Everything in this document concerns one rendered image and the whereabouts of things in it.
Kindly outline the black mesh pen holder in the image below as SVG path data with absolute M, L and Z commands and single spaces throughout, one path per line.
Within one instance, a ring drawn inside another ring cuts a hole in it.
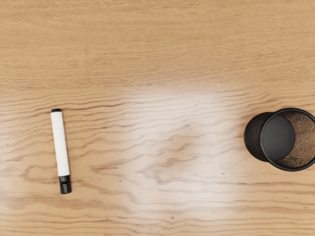
M 315 116 L 298 108 L 264 112 L 253 117 L 244 143 L 256 159 L 295 172 L 315 164 Z

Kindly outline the white marker pen black cap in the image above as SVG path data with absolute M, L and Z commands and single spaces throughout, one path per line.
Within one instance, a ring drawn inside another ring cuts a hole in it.
M 63 113 L 61 109 L 52 109 L 50 115 L 60 191 L 61 194 L 69 194 L 72 192 L 72 188 L 64 131 Z

